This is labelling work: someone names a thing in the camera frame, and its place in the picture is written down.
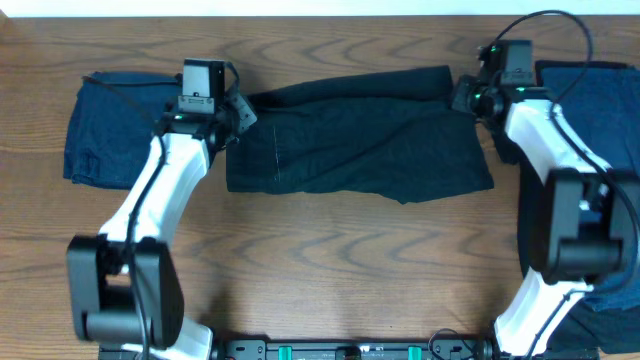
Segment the black shorts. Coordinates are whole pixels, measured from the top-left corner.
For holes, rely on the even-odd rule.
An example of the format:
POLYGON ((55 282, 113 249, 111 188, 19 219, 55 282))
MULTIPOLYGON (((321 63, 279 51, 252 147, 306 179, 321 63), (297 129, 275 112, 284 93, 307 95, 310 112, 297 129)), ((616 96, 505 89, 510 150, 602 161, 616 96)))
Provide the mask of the black shorts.
POLYGON ((448 66, 330 78, 252 94, 258 120, 226 152, 231 192, 352 191, 401 204, 493 188, 448 66))

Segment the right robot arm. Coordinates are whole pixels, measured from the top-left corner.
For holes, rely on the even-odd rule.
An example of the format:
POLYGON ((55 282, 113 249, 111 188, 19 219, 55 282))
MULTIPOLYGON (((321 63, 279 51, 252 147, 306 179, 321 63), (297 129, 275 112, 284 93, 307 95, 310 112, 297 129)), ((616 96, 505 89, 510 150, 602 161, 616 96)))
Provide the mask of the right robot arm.
POLYGON ((626 290, 639 269, 639 179, 614 170, 533 82, 463 75, 451 106, 494 127, 534 172, 529 265, 509 307, 492 324, 484 356, 532 359, 589 295, 626 290))

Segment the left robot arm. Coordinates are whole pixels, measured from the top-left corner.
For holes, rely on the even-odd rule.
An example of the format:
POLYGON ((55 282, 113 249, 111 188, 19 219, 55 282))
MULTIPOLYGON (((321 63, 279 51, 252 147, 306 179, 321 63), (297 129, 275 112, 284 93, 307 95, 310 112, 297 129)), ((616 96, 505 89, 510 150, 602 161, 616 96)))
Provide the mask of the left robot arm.
POLYGON ((155 122, 148 159, 116 213, 66 251, 76 336, 134 359, 208 359, 214 333, 184 314, 170 248, 196 185, 257 120, 237 91, 181 95, 155 122))

